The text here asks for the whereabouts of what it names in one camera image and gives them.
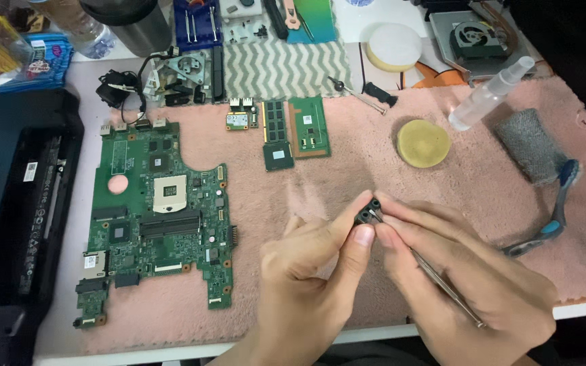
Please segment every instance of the plastic bottle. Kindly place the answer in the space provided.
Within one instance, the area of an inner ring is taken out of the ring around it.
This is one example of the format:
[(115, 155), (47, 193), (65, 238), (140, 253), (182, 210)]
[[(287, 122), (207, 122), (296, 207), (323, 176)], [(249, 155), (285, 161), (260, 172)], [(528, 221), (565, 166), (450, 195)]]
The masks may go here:
[(534, 65), (531, 57), (523, 56), (509, 68), (494, 75), (491, 80), (476, 87), (449, 115), (451, 126), (459, 131), (465, 131), (480, 122), (507, 98), (508, 93)]
[(78, 0), (28, 0), (67, 35), (74, 49), (89, 59), (107, 56), (115, 46), (110, 29), (87, 15)]

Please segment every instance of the pink fluffy mat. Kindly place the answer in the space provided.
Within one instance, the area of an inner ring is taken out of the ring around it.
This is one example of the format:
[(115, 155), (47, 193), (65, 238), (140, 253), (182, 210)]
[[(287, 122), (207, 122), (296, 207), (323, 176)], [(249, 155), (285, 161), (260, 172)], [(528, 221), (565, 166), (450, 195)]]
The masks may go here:
[[(207, 287), (196, 270), (142, 280), (137, 287), (112, 288), (108, 323), (86, 331), (85, 352), (239, 339), (255, 322), (260, 245), (280, 237), (289, 215), (331, 219), (364, 189), (457, 207), (492, 245), (532, 236), (549, 221), (557, 188), (533, 188), (485, 124), (464, 133), (449, 128), (446, 116), (468, 93), (468, 87), (402, 90), (399, 103), (385, 117), (354, 97), (325, 99), (333, 155), (297, 161), (294, 169), (279, 172), (265, 171), (261, 128), (225, 129), (227, 105), (150, 111), (151, 119), (180, 122), (185, 164), (203, 170), (227, 163), (231, 217), (240, 236), (232, 261), (232, 308), (207, 310)], [(562, 303), (586, 301), (586, 129), (576, 122), (583, 106), (561, 79), (526, 81), (487, 124), (530, 107), (537, 108), (564, 151), (580, 160), (584, 173), (570, 190), (565, 232), (521, 262), (555, 282)], [(403, 123), (418, 118), (443, 126), (453, 140), (445, 161), (430, 169), (404, 163), (393, 144)], [(386, 277), (382, 251), (375, 246), (347, 327), (403, 324), (406, 315), (408, 306)]]

